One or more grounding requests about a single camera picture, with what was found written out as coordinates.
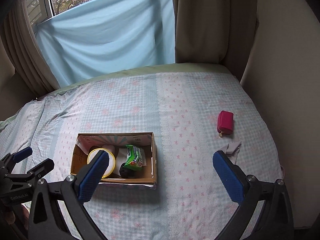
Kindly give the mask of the person's left hand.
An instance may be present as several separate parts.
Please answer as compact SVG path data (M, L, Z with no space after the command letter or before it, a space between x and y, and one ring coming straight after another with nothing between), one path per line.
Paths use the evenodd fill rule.
M1 239L28 239L29 211L22 205L1 203Z

